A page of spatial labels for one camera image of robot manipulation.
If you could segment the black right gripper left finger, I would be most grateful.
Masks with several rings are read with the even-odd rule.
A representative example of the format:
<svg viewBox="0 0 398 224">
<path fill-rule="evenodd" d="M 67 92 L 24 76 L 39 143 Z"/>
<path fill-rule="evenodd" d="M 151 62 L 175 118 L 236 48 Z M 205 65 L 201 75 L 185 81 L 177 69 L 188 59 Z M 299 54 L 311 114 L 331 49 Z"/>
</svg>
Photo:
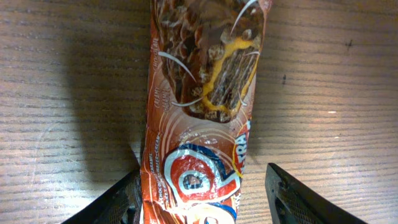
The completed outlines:
<svg viewBox="0 0 398 224">
<path fill-rule="evenodd" d="M 140 172 L 134 170 L 62 224 L 139 224 L 141 207 Z"/>
</svg>

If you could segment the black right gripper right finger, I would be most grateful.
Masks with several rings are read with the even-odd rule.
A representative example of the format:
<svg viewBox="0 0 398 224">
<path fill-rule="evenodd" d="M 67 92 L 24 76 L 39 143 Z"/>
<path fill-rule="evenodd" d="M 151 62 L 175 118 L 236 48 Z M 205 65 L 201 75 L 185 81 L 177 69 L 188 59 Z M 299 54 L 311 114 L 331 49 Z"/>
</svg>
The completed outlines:
<svg viewBox="0 0 398 224">
<path fill-rule="evenodd" d="M 273 224 L 366 224 L 275 163 L 267 165 L 265 188 Z"/>
</svg>

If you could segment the red chocolate bar wrapper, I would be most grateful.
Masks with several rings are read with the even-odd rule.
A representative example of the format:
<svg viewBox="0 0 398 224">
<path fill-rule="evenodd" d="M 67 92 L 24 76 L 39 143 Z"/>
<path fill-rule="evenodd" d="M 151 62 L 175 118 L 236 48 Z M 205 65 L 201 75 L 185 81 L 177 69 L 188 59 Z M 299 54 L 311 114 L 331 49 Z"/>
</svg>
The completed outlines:
<svg viewBox="0 0 398 224">
<path fill-rule="evenodd" d="M 142 223 L 235 223 L 272 3 L 150 4 Z"/>
</svg>

